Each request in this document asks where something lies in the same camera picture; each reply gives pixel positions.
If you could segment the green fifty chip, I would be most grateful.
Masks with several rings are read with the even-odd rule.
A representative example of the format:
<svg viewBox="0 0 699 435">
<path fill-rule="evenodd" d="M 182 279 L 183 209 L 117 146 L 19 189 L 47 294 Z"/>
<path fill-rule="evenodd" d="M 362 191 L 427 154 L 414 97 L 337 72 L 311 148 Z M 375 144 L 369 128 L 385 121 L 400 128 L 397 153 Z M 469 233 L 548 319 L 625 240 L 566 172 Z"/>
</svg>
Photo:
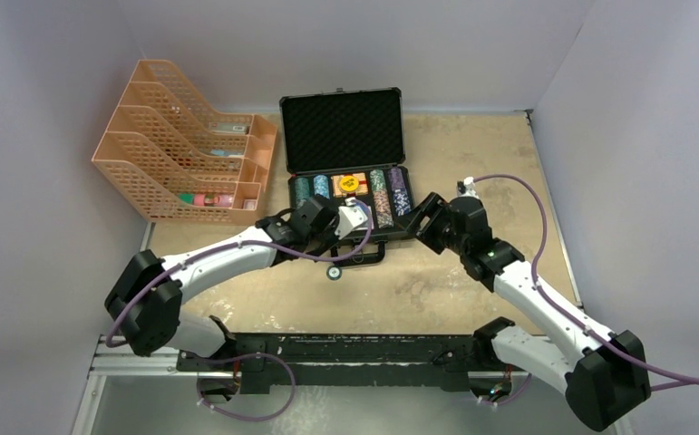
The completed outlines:
<svg viewBox="0 0 699 435">
<path fill-rule="evenodd" d="M 329 266 L 326 269 L 326 277 L 331 281 L 339 280 L 343 275 L 343 270 L 339 266 Z"/>
</svg>

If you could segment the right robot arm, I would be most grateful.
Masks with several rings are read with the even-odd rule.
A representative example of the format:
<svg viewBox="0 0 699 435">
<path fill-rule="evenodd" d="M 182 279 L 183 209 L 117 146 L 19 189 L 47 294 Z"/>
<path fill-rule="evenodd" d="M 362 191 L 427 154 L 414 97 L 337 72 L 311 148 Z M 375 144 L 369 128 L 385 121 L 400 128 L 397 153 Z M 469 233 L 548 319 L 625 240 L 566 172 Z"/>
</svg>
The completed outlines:
<svg viewBox="0 0 699 435">
<path fill-rule="evenodd" d="M 473 280 L 509 302 L 544 334 L 534 337 L 507 319 L 478 329 L 473 355 L 487 369 L 508 363 L 560 392 L 588 428 L 602 431 L 651 396 L 642 362 L 645 349 L 631 332 L 616 334 L 580 312 L 555 290 L 539 290 L 531 263 L 514 246 L 493 236 L 481 200 L 451 201 L 431 193 L 396 225 L 433 252 L 455 253 Z"/>
</svg>

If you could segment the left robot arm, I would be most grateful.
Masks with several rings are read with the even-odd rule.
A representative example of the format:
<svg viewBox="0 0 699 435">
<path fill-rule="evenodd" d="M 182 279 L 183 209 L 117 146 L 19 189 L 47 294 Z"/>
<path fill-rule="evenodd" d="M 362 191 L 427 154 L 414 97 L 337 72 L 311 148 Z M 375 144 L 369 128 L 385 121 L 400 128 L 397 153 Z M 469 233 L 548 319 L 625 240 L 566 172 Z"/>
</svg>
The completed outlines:
<svg viewBox="0 0 699 435">
<path fill-rule="evenodd" d="M 366 227 L 369 209 L 350 198 L 342 206 L 319 195 L 298 208 L 263 217 L 236 236 L 182 254 L 134 255 L 105 299 L 113 325 L 105 345 L 127 345 L 138 356 L 163 347 L 194 353 L 211 370 L 235 358 L 232 334 L 220 320 L 185 311 L 187 302 L 245 273 L 297 258 L 325 262 L 324 253 Z"/>
</svg>

